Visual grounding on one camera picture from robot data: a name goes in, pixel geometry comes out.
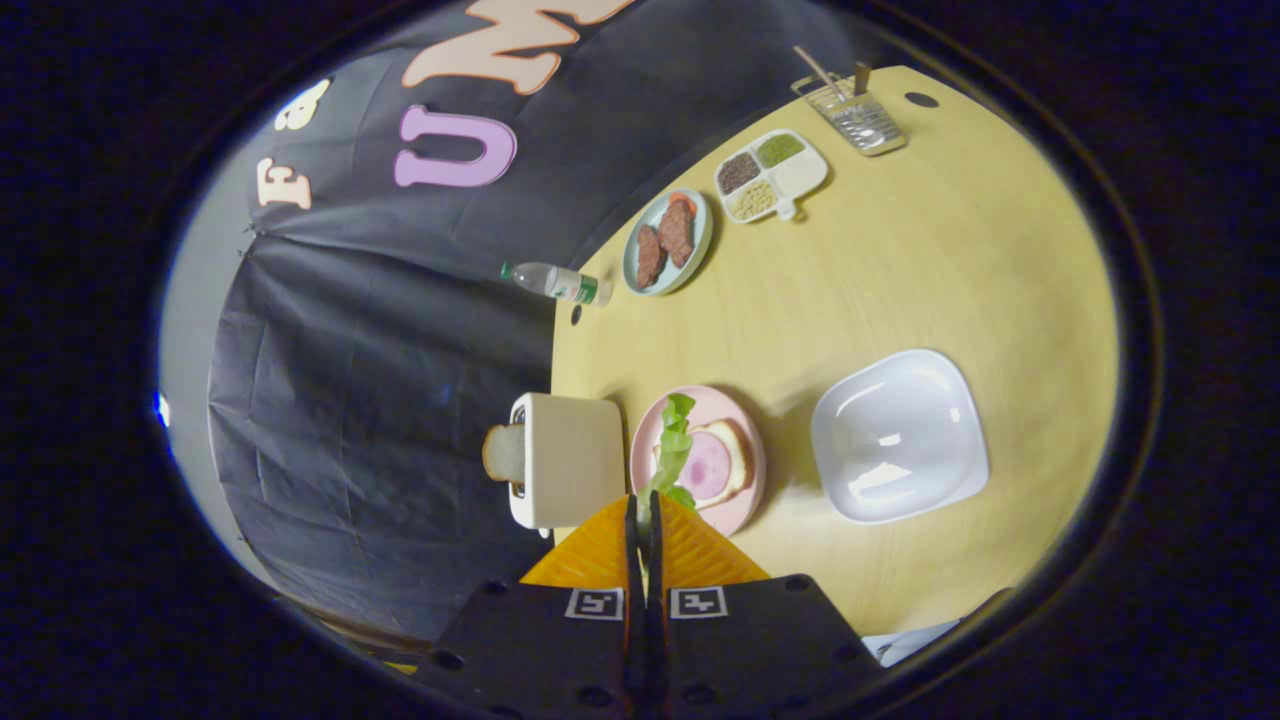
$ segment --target table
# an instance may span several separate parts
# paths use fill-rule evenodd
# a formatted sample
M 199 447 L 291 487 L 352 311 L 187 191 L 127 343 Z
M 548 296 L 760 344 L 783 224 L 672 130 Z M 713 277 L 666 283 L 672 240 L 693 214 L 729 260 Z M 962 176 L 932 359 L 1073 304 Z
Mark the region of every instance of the table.
M 561 304 L 552 361 L 553 393 L 618 404 L 628 452 L 634 424 L 677 386 L 710 384 L 742 404 L 768 470 L 759 510 L 732 541 L 773 575 L 813 575 L 864 635 L 960 618 L 1036 566 L 1092 483 L 1119 363 L 1103 258 L 1036 147 L 909 68 L 876 70 L 870 90 L 905 149 L 863 158 L 803 100 L 756 122 L 663 192 L 716 199 L 723 159 L 790 128 L 831 165 L 799 201 L 805 218 L 737 225 L 713 201 L 703 266 L 657 299 L 621 278 L 632 218 L 582 268 L 614 282 L 611 304 L 584 307 L 576 325 Z M 823 495 L 810 415 L 837 380 L 911 347 L 938 350 L 964 373 L 991 479 L 941 510 L 856 525 Z

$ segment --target steak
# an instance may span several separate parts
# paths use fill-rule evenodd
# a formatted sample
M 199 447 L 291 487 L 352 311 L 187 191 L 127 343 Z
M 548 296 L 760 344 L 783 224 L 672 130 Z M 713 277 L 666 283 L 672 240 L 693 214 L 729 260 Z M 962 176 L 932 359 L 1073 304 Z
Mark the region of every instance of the steak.
M 671 261 L 677 268 L 684 268 L 689 256 L 694 254 L 692 224 L 694 214 L 684 201 L 668 205 L 662 222 L 658 223 L 658 242 L 667 255 L 671 255 Z
M 639 254 L 636 258 L 636 284 L 649 287 L 658 281 L 662 266 L 667 264 L 667 251 L 658 242 L 658 231 L 652 225 L 641 225 L 636 237 Z

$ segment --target pink letter u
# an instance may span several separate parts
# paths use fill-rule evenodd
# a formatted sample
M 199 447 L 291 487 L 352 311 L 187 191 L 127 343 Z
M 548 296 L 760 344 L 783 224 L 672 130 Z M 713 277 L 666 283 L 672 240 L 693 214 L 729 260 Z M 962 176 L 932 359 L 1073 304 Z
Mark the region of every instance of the pink letter u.
M 484 145 L 484 152 L 470 163 L 457 163 L 419 158 L 411 150 L 401 150 L 396 156 L 396 184 L 479 187 L 500 178 L 516 159 L 516 133 L 489 118 L 428 113 L 426 108 L 413 105 L 401 120 L 401 138 L 408 142 L 424 135 L 471 137 Z

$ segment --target lettuce leaf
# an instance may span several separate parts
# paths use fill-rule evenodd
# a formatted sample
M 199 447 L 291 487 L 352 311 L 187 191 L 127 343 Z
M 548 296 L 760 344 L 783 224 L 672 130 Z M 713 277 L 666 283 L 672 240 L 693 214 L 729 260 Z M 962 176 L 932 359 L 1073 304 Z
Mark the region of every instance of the lettuce leaf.
M 649 479 L 648 489 L 657 491 L 676 502 L 694 509 L 694 496 L 685 488 L 676 484 L 680 471 L 685 469 L 689 460 L 689 448 L 694 445 L 694 438 L 689 436 L 689 411 L 694 409 L 696 401 L 687 395 L 673 392 L 667 396 L 667 407 L 662 411 L 662 445 L 658 454 L 658 470 Z M 637 498 L 641 511 L 648 515 L 649 493 L 641 493 Z

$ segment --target pink plate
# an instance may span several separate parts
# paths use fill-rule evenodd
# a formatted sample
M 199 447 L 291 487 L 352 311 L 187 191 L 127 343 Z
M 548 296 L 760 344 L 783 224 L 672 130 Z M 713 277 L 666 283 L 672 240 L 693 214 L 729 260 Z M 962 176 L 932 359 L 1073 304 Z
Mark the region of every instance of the pink plate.
M 748 442 L 751 443 L 755 461 L 751 484 L 727 501 L 699 511 L 703 520 L 707 520 L 710 527 L 724 536 L 731 536 L 755 512 L 755 507 L 764 495 L 764 442 L 760 441 L 760 433 L 755 429 L 755 423 L 751 421 L 746 411 L 723 392 L 707 386 L 677 387 L 671 392 L 682 392 L 696 401 L 692 411 L 689 413 L 690 428 L 705 425 L 713 420 L 728 419 L 737 423 L 737 427 L 746 433 Z M 631 488 L 636 493 L 649 484 L 649 478 L 658 469 L 658 464 L 653 459 L 653 447 L 658 445 L 662 436 L 662 411 L 667 407 L 667 395 L 671 393 L 664 393 L 649 407 L 640 424 L 636 425 L 636 434 L 631 439 Z

